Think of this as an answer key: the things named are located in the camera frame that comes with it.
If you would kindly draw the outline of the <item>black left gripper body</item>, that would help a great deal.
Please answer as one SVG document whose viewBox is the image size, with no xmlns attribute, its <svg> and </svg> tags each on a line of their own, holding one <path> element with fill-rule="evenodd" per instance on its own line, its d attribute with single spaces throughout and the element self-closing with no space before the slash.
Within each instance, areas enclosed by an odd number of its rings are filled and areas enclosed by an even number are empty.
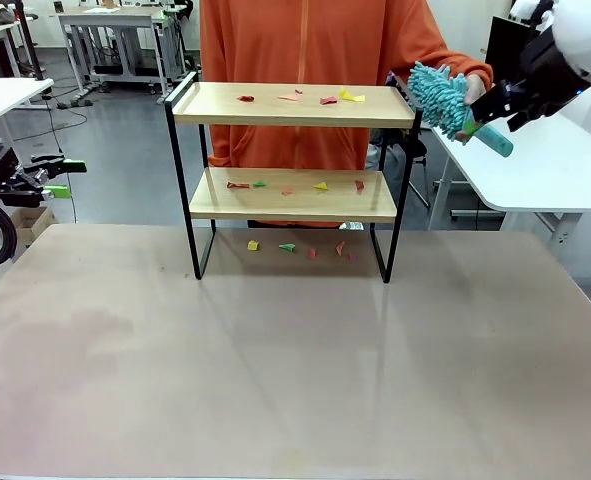
<svg viewBox="0 0 591 480">
<path fill-rule="evenodd" d="M 0 145 L 0 201 L 8 207 L 39 207 L 43 182 L 36 179 L 40 166 L 22 165 L 13 148 Z"/>
</svg>

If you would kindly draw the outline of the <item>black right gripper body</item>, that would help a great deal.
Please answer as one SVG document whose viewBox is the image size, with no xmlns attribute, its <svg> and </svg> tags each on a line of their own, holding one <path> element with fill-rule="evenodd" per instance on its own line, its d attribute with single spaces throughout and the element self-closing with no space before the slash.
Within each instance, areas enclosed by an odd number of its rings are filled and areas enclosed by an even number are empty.
<svg viewBox="0 0 591 480">
<path fill-rule="evenodd" d="M 541 102 L 542 116 L 555 114 L 591 87 L 591 31 L 563 35 L 557 43 L 552 27 L 542 31 L 530 27 L 518 76 L 501 82 L 512 85 L 512 102 Z"/>
</svg>

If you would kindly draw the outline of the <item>person's left hand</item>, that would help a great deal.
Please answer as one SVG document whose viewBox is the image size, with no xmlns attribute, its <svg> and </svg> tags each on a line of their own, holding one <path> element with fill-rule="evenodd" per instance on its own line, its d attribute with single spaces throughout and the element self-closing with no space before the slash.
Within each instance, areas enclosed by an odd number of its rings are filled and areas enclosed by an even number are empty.
<svg viewBox="0 0 591 480">
<path fill-rule="evenodd" d="M 486 85 L 483 79 L 477 74 L 469 74 L 466 76 L 466 86 L 464 102 L 468 106 L 471 106 L 486 93 Z"/>
</svg>

